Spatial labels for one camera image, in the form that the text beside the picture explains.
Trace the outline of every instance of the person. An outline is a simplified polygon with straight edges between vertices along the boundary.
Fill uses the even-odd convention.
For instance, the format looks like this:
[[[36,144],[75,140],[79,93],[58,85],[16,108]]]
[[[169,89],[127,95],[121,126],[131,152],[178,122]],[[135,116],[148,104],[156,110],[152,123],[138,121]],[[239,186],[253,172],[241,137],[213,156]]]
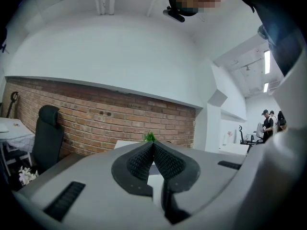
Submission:
[[[277,124],[278,124],[278,120],[277,120],[277,117],[274,115],[274,111],[270,111],[270,117],[271,119],[273,120],[274,122],[274,125],[273,125],[273,133],[275,133],[275,130],[276,130],[276,127],[277,127]]]
[[[268,138],[273,135],[274,122],[271,119],[269,111],[267,109],[265,109],[261,115],[265,117],[265,120],[263,122],[263,143],[265,143]]]
[[[221,0],[176,0],[188,10],[215,7]],[[285,76],[306,47],[307,20],[300,9],[305,0],[242,0],[252,12],[257,12],[262,26],[258,34],[268,40],[269,49]]]
[[[282,111],[279,111],[277,118],[278,118],[278,124],[276,127],[276,132],[278,133],[287,130],[287,122],[286,119],[284,118]]]

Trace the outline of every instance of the green plant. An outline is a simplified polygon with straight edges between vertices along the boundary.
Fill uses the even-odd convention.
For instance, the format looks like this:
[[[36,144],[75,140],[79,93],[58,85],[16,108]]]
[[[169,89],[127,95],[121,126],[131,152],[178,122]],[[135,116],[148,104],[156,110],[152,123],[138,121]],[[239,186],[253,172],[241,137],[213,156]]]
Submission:
[[[153,132],[148,132],[148,134],[144,135],[144,141],[156,141],[157,139],[154,137]]]

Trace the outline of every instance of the ceiling light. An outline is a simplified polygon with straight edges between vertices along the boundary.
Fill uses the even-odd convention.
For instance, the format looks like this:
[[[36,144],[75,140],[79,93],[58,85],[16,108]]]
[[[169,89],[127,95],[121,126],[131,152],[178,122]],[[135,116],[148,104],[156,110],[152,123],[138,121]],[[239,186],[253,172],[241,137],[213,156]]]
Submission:
[[[266,93],[268,91],[268,87],[269,87],[269,83],[265,83],[263,93]]]
[[[270,73],[270,68],[271,68],[271,53],[269,50],[264,52],[264,59],[265,59],[265,74],[268,74]]]

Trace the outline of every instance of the exposed brick wall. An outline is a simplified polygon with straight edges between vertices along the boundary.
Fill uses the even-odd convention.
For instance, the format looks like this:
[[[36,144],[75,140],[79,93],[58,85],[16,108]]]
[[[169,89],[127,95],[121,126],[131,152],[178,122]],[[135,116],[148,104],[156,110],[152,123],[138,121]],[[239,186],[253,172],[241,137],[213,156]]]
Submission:
[[[152,131],[158,140],[193,146],[195,109],[135,94],[47,80],[8,78],[2,115],[12,92],[19,92],[12,118],[20,119],[35,133],[39,109],[46,104],[60,108],[65,129],[60,156],[84,155],[113,149],[117,140],[143,139]]]

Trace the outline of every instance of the desk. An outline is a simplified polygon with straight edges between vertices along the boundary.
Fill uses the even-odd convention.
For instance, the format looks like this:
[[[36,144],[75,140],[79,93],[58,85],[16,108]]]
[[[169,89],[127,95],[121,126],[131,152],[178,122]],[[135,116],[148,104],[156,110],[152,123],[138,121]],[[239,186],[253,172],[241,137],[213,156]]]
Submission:
[[[8,152],[14,151],[16,149],[26,151],[28,154],[25,155],[26,156],[25,158],[29,158],[31,164],[32,162],[30,158],[30,152],[32,152],[33,149],[35,135],[30,130],[28,130],[28,128],[24,126],[24,124],[19,119],[0,118],[0,123],[4,124],[8,130],[8,132],[0,133],[0,149],[6,170],[10,175],[8,164],[14,162],[14,160],[12,161],[5,160],[3,144],[7,143],[15,148],[15,149],[9,149],[9,147],[7,146]]]

